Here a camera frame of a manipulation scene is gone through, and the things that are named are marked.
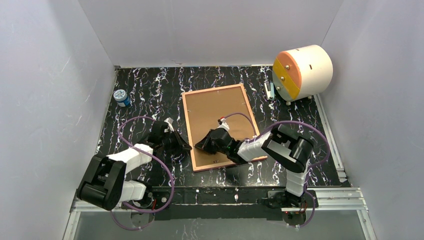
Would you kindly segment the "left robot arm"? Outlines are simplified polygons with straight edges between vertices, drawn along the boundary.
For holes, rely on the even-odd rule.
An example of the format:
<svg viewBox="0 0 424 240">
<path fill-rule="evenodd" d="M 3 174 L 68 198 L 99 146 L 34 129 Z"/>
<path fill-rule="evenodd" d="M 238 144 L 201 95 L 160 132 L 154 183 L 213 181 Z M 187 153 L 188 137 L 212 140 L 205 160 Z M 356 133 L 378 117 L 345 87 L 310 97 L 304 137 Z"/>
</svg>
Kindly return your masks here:
<svg viewBox="0 0 424 240">
<path fill-rule="evenodd" d="M 76 190 L 79 200 L 110 211 L 121 203 L 135 203 L 142 212 L 155 212 L 151 187 L 140 180 L 126 180 L 126 175 L 163 153 L 190 151 L 192 147 L 173 128 L 173 120 L 155 120 L 150 130 L 126 150 L 95 154 Z"/>
</svg>

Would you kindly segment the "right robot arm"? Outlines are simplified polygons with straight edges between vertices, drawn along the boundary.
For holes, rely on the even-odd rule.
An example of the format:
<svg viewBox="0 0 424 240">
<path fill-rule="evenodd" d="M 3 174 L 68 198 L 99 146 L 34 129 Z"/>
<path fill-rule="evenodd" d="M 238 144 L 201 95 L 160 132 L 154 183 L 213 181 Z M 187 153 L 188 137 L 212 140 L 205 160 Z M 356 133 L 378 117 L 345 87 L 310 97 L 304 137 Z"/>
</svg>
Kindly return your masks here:
<svg viewBox="0 0 424 240">
<path fill-rule="evenodd" d="M 257 137 L 244 140 L 231 137 L 229 130 L 224 125 L 210 129 L 194 147 L 210 155 L 223 154 L 237 165 L 260 157 L 275 160 L 286 169 L 286 186 L 280 205 L 301 207 L 313 143 L 281 123 Z"/>
</svg>

